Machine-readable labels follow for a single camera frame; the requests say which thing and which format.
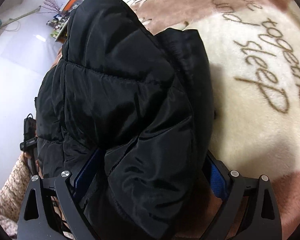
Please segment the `jacket sleeve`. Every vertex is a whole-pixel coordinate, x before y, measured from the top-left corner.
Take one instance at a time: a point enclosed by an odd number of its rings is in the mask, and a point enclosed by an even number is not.
[[[0,215],[17,222],[21,203],[30,176],[26,164],[19,157],[12,172],[0,190]]]

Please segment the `black cable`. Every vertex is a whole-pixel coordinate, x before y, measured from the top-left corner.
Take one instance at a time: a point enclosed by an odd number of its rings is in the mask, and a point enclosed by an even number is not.
[[[30,177],[32,177],[33,174],[32,174],[32,172],[31,172],[31,170],[30,170],[30,168],[29,168],[29,165],[28,165],[28,159],[26,160],[26,158],[25,158],[25,148],[26,148],[26,135],[25,135],[25,133],[26,133],[26,122],[27,122],[27,120],[28,120],[28,118],[29,118],[30,116],[31,116],[31,118],[33,119],[33,115],[32,115],[32,114],[28,114],[28,116],[26,117],[26,121],[25,121],[25,123],[23,124],[23,159],[24,159],[24,161],[25,161],[25,165],[27,166],[27,168],[28,168],[28,170],[29,170]]]

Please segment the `cream blanket section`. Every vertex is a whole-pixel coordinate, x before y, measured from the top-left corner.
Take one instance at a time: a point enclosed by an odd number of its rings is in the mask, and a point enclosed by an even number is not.
[[[210,151],[269,176],[283,239],[300,222],[300,9],[294,0],[124,0],[153,34],[197,29],[210,62]]]

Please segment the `blanket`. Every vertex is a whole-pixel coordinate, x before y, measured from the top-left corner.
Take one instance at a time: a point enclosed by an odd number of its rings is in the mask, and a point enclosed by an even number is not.
[[[243,176],[268,175],[287,239],[300,223],[300,9],[295,1],[124,1],[152,34],[168,27],[199,31],[214,92],[209,150]],[[198,178],[175,238],[198,239],[220,204]]]

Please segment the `stitching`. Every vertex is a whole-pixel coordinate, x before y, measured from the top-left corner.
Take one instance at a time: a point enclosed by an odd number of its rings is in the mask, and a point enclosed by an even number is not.
[[[103,76],[107,76],[107,77],[112,77],[112,78],[116,78],[116,79],[121,79],[121,80],[127,80],[127,81],[137,82],[137,83],[157,85],[157,86],[163,87],[165,89],[174,88],[174,89],[178,90],[179,92],[184,93],[184,91],[181,91],[179,88],[176,88],[175,86],[164,86],[164,85],[162,85],[162,84],[160,84],[158,82],[145,82],[145,81],[140,81],[140,80],[135,80],[135,79],[122,78],[122,77],[117,77],[117,76],[113,76],[113,75],[108,75],[108,74],[104,74],[102,72],[96,71],[94,69],[86,68],[84,66],[77,65],[76,63],[72,63],[72,62],[67,62],[66,61],[66,65],[68,65],[68,64],[75,65],[78,68],[84,68],[84,69],[90,70],[90,71],[92,71],[92,72],[94,72],[96,74],[99,74],[99,75],[103,75]]]

